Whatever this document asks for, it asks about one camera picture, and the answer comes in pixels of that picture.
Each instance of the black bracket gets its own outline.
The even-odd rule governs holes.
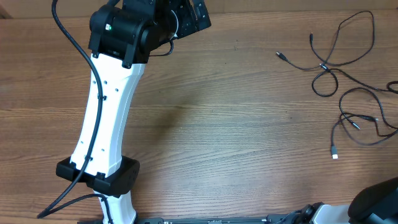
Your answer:
[[[79,174],[75,163],[70,163],[70,157],[57,164],[57,176],[73,181]],[[128,193],[134,185],[139,172],[139,162],[122,156],[120,168],[109,177],[97,173],[96,176],[84,173],[79,182],[86,183],[87,187],[108,196],[119,197]]]

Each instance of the wood grain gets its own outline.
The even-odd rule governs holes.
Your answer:
[[[340,155],[330,158],[330,131],[341,94],[358,86],[339,75],[331,98],[311,89],[318,62],[308,45],[327,53],[337,25],[354,11],[218,14],[213,26],[152,58],[134,96],[123,154],[141,163],[132,190],[141,217],[263,216],[323,201],[350,203],[363,188],[398,174],[397,138],[360,147],[339,128]],[[374,11],[376,44],[343,67],[384,87],[398,74],[398,11]],[[88,18],[63,19],[83,48]],[[55,175],[70,156],[83,122],[90,69],[51,19],[0,21],[0,223],[76,223],[101,217],[95,199],[35,220],[68,185]],[[371,23],[359,17],[341,32],[331,60],[344,62],[370,45]],[[162,47],[157,52],[166,51]],[[319,89],[330,91],[330,77]],[[398,97],[378,93],[387,119],[398,123]],[[348,96],[344,107],[380,118],[370,96]],[[374,140],[370,124],[356,137]],[[78,185],[67,200],[89,194]]]
[[[0,0],[12,18],[51,18],[52,0]],[[107,0],[59,1],[60,17],[91,16]],[[395,9],[398,0],[207,0],[210,13]]]

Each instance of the white plastic part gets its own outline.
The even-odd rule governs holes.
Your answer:
[[[349,205],[322,205],[311,219],[312,224],[349,224]]]
[[[88,163],[86,173],[97,172],[112,175],[120,167],[122,160],[121,144],[131,99],[139,79],[144,73],[144,64],[134,64],[130,69],[122,67],[122,61],[104,54],[98,58],[91,56],[102,81],[103,101],[101,121],[91,153],[92,161]],[[90,94],[80,139],[72,154],[70,162],[81,169],[85,161],[88,146],[93,135],[98,107],[98,87],[91,72]]]
[[[116,197],[105,197],[108,199],[109,203],[109,211],[111,213],[111,218],[114,224],[133,224],[136,219],[137,213],[132,207],[131,203],[131,192],[120,195],[119,198]],[[101,201],[99,198],[99,202],[101,202],[101,208],[104,213],[103,224],[109,224],[108,214],[106,213],[105,202]]]

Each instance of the beige wall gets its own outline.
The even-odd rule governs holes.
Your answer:
[[[59,0],[58,15],[90,16],[106,1]],[[51,2],[52,0],[0,0],[0,6],[12,18],[43,18],[51,17]],[[207,0],[206,5],[210,13],[360,10],[395,9],[398,7],[398,0]]]

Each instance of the wooden tabletop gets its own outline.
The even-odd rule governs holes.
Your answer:
[[[123,154],[141,171],[132,190],[140,217],[253,217],[308,203],[346,204],[363,188],[398,175],[398,136],[359,146],[336,131],[339,159],[330,156],[331,127],[342,93],[358,84],[337,74],[339,90],[322,98],[311,89],[320,72],[297,65],[326,55],[338,24],[354,11],[213,14],[213,26],[175,41],[169,57],[151,58],[127,119]],[[378,87],[398,79],[398,11],[374,11],[376,43],[342,67]],[[87,48],[88,18],[62,19]],[[363,15],[341,32],[332,62],[358,57],[371,44]],[[167,51],[167,46],[157,52]],[[102,216],[93,198],[47,217],[35,216],[69,184],[55,175],[80,135],[90,68],[52,19],[0,21],[0,223],[76,223]],[[317,88],[334,89],[331,76]],[[386,118],[398,125],[398,96],[377,93]],[[381,116],[365,93],[347,111]],[[363,141],[377,139],[359,121]],[[66,200],[90,194],[77,185]]]

